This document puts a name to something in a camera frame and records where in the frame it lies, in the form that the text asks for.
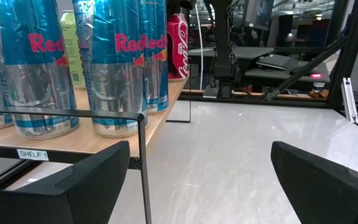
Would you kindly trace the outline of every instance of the label sticker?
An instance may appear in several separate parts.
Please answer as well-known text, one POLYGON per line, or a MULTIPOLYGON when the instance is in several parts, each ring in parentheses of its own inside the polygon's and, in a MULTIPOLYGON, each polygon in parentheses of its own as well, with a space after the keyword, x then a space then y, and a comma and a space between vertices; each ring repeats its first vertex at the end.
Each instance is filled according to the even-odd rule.
POLYGON ((21 159, 30 159, 36 161, 49 161, 48 154, 45 151, 17 149, 17 154, 21 159))

